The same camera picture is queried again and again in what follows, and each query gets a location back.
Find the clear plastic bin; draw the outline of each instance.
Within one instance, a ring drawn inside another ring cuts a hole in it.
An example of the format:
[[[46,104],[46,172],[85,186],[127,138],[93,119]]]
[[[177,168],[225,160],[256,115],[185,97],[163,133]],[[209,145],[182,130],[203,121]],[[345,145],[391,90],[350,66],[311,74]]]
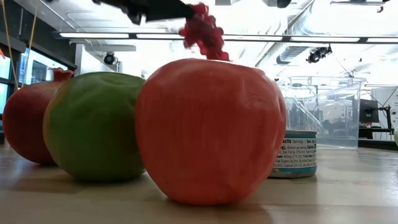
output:
[[[359,99],[364,78],[288,77],[278,82],[287,129],[317,132],[317,148],[358,148]]]

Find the wooden table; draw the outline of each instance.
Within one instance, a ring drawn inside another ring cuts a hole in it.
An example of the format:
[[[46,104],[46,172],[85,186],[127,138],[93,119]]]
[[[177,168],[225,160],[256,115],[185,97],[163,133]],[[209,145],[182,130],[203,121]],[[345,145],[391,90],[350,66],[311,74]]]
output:
[[[186,207],[148,175],[125,184],[88,185],[0,149],[0,223],[354,224],[398,223],[398,153],[319,150],[316,177],[267,180],[244,202]]]

